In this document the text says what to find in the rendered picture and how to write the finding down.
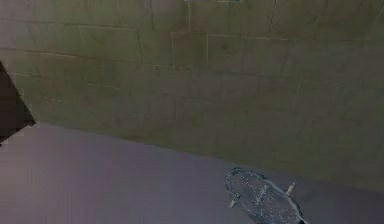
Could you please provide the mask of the dark brown cabinet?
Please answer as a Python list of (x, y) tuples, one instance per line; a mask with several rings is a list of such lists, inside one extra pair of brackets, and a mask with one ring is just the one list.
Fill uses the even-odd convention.
[(35, 124), (35, 119), (0, 61), (0, 147), (15, 133)]

